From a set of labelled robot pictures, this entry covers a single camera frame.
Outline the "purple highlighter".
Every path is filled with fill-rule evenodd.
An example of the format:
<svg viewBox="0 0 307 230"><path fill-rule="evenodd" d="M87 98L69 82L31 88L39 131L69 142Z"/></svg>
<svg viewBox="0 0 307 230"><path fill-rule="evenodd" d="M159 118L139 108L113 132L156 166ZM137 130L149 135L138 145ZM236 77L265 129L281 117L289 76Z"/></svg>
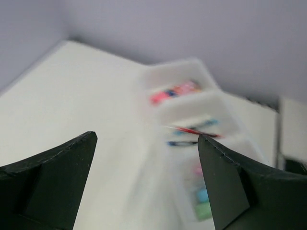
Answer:
<svg viewBox="0 0 307 230"><path fill-rule="evenodd" d="M200 164L193 166L192 172L195 176L203 176L202 167Z"/></svg>

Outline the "dark blue gel pen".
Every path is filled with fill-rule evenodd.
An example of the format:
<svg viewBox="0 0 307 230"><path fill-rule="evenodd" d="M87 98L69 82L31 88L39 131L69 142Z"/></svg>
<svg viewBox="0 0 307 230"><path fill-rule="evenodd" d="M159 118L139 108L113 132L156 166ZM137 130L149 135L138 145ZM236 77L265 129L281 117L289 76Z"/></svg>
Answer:
<svg viewBox="0 0 307 230"><path fill-rule="evenodd" d="M171 147L189 147L189 146L194 146L197 145L197 141L166 141L165 142L168 146Z"/></svg>

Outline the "blue highlighter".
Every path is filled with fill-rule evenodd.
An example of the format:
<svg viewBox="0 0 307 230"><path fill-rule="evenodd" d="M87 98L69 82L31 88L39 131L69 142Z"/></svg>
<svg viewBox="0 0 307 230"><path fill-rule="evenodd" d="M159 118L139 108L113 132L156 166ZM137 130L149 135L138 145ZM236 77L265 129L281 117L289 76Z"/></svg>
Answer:
<svg viewBox="0 0 307 230"><path fill-rule="evenodd" d="M208 192L206 188L199 188L196 191L196 198L199 203L206 203L209 200Z"/></svg>

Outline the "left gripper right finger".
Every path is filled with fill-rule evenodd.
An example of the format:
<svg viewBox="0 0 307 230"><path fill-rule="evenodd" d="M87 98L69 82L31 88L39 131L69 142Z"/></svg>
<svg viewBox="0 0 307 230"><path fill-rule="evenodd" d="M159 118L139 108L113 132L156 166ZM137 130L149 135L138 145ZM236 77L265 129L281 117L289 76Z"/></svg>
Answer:
<svg viewBox="0 0 307 230"><path fill-rule="evenodd" d="M198 151L217 230L306 229L306 165L276 169L204 135Z"/></svg>

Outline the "red gel pen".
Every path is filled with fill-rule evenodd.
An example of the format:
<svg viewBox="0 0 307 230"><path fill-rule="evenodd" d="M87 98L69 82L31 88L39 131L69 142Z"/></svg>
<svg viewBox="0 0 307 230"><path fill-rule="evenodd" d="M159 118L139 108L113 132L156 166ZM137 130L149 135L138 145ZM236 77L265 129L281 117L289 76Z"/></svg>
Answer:
<svg viewBox="0 0 307 230"><path fill-rule="evenodd" d="M192 135L205 135L211 138L223 138L223 136L215 133L202 132L196 129L191 129L187 127L181 126L165 126L166 128L172 129L175 135L184 135L184 134L192 134Z"/></svg>

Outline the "green highlighter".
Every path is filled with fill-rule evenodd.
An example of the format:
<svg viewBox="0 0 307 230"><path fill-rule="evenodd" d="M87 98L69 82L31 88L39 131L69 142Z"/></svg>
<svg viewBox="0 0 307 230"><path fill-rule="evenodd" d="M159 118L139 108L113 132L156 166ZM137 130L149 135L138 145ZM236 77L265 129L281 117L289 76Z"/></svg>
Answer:
<svg viewBox="0 0 307 230"><path fill-rule="evenodd" d="M198 221L204 221L212 217L211 206L209 202L199 203L195 206L195 213Z"/></svg>

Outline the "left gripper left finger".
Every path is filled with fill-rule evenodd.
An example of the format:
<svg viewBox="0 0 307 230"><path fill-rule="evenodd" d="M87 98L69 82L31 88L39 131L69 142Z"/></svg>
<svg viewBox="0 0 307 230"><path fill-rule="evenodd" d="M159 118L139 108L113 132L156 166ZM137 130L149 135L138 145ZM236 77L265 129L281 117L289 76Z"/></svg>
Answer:
<svg viewBox="0 0 307 230"><path fill-rule="evenodd" d="M97 144L93 131L0 168L2 230L71 230Z"/></svg>

